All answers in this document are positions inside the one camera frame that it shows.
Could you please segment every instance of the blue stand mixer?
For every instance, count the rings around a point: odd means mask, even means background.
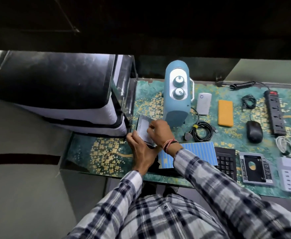
[[[192,99],[190,81],[193,83]],[[167,66],[163,96],[163,120],[170,127],[181,126],[190,113],[191,102],[194,100],[194,82],[185,62],[175,60]]]

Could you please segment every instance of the appliance handle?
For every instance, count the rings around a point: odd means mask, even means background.
[[[194,81],[190,78],[190,81],[192,81],[192,99],[191,102],[194,101],[195,95],[194,95]]]

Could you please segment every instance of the bracelet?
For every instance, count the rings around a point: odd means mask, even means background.
[[[176,143],[178,142],[175,138],[167,140],[164,145],[163,145],[163,151],[167,152],[168,147],[172,144],[172,143]]]

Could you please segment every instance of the person's left hand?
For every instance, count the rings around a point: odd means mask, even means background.
[[[133,152],[134,165],[132,170],[138,170],[142,176],[145,175],[162,148],[159,146],[154,149],[149,148],[136,130],[127,134],[127,143]]]

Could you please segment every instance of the person's right hand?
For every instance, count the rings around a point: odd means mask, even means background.
[[[174,139],[170,126],[164,120],[152,121],[147,132],[155,144],[161,148],[167,140]]]

